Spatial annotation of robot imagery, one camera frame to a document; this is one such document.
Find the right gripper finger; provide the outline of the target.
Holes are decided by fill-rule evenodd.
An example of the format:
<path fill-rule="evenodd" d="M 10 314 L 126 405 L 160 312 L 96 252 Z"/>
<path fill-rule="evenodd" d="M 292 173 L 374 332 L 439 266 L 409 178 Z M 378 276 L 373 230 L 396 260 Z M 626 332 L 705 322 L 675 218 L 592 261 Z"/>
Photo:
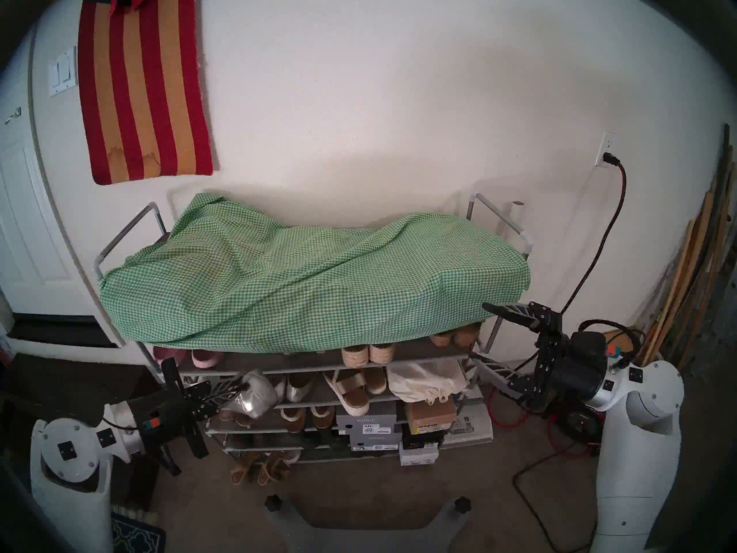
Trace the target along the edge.
<path fill-rule="evenodd" d="M 492 386 L 508 397 L 519 400 L 527 396 L 526 390 L 531 385 L 531 373 L 522 372 L 536 361 L 536 354 L 515 365 L 498 363 L 480 353 L 471 354 L 471 362 L 476 368 L 478 382 Z"/>
<path fill-rule="evenodd" d="M 483 309 L 503 321 L 517 324 L 532 332 L 541 332 L 548 326 L 547 311 L 533 306 L 532 303 L 492 304 L 484 302 Z"/>

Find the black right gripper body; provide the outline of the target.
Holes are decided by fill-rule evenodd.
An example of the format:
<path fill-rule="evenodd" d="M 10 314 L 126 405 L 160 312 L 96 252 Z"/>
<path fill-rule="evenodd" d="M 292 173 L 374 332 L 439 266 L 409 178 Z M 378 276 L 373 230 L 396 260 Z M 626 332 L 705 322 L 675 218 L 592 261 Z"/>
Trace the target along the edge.
<path fill-rule="evenodd" d="M 592 325 L 612 322 L 605 319 L 585 320 L 579 329 L 567 336 L 562 332 L 562 314 L 547 307 L 548 326 L 538 334 L 537 362 L 527 388 L 527 405 L 542 411 L 551 392 L 572 392 L 581 400 L 592 399 L 600 389 L 607 372 L 607 341 L 602 333 L 587 331 Z"/>

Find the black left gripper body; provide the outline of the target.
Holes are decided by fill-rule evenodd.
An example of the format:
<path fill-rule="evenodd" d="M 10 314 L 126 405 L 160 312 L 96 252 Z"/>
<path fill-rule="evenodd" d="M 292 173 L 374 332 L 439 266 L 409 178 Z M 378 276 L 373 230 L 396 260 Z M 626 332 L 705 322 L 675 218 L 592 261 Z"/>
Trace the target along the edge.
<path fill-rule="evenodd" d="M 167 445 L 183 438 L 195 458 L 207 457 L 200 423 L 217 413 L 210 383 L 185 386 L 175 359 L 164 360 L 161 371 L 161 391 L 128 401 L 146 454 L 153 459 L 171 459 Z"/>

